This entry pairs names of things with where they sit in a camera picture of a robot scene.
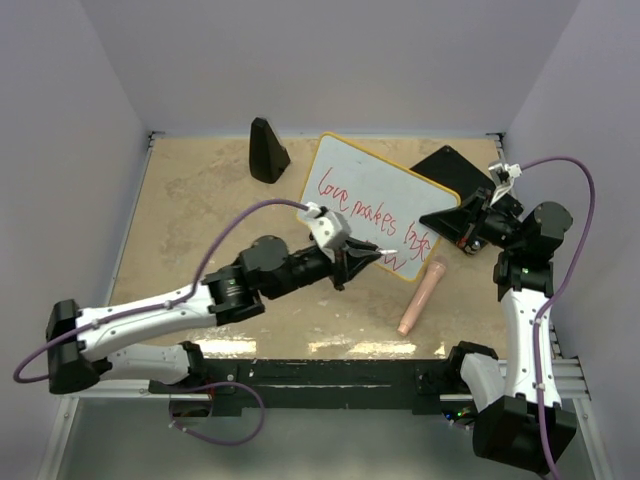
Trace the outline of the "yellow framed whiteboard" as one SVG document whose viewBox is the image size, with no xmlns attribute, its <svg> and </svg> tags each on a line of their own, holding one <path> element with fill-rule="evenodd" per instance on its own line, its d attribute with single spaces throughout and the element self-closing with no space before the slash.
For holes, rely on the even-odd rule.
<svg viewBox="0 0 640 480">
<path fill-rule="evenodd" d="M 420 218 L 461 203 L 453 190 L 332 133 L 319 139 L 301 201 L 342 214 L 354 238 L 389 250 L 378 265 L 405 281 L 421 277 L 440 242 Z"/>
</svg>

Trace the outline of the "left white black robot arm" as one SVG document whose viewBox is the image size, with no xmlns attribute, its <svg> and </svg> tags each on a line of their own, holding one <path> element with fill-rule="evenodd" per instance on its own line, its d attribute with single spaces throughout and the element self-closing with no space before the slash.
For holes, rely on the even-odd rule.
<svg viewBox="0 0 640 480">
<path fill-rule="evenodd" d="M 341 291 L 382 255 L 377 245 L 353 238 L 331 255 L 317 244 L 291 253 L 281 238 L 266 235 L 233 263 L 206 275 L 187 300 L 172 291 L 102 308 L 81 308 L 73 299 L 59 301 L 46 329 L 48 389 L 63 395 L 103 380 L 142 379 L 196 392 L 207 380 L 200 347 L 188 341 L 152 347 L 149 340 L 250 319 L 264 313 L 266 300 L 323 279 Z"/>
</svg>

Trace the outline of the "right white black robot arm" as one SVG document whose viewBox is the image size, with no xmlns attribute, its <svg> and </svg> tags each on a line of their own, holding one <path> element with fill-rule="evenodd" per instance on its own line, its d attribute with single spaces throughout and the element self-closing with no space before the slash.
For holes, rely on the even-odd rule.
<svg viewBox="0 0 640 480">
<path fill-rule="evenodd" d="M 477 456 L 544 476 L 577 430 L 556 387 L 549 329 L 552 259 L 573 218 L 556 202 L 524 215 L 518 202 L 504 206 L 491 195 L 479 188 L 460 206 L 420 218 L 467 254 L 485 244 L 500 250 L 493 282 L 507 325 L 507 365 L 499 367 L 487 347 L 460 343 L 445 379 L 452 390 L 473 397 Z"/>
</svg>

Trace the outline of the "black flat electronic box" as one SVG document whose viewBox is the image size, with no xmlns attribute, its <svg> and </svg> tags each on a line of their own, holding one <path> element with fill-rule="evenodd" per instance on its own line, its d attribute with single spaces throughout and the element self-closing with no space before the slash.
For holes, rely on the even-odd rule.
<svg viewBox="0 0 640 480">
<path fill-rule="evenodd" d="M 478 188 L 486 188 L 488 190 L 486 206 L 491 206 L 494 182 L 449 145 L 441 147 L 412 166 L 411 171 L 454 191 L 459 195 L 461 203 Z M 502 199 L 515 198 L 507 194 Z M 520 215 L 523 210 L 524 207 L 520 203 Z M 468 255 L 474 255 L 488 244 L 490 243 L 484 243 L 481 246 L 456 247 Z"/>
</svg>

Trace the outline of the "black wedge stand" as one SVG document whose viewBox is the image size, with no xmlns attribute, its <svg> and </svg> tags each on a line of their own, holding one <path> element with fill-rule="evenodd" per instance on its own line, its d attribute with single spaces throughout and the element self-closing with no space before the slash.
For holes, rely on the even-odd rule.
<svg viewBox="0 0 640 480">
<path fill-rule="evenodd" d="M 286 147 L 270 122 L 256 117 L 250 126 L 249 171 L 251 176 L 266 184 L 275 184 L 291 164 Z"/>
</svg>

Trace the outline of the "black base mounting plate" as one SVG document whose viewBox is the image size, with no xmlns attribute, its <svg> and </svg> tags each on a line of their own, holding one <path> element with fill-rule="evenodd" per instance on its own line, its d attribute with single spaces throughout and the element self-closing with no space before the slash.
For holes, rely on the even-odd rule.
<svg viewBox="0 0 640 480">
<path fill-rule="evenodd" d="M 213 394 L 215 416 L 237 416 L 258 405 L 269 409 L 409 410 L 440 414 L 471 401 L 470 390 L 447 359 L 427 360 L 266 360 L 206 359 L 174 385 L 149 383 L 152 394 Z"/>
</svg>

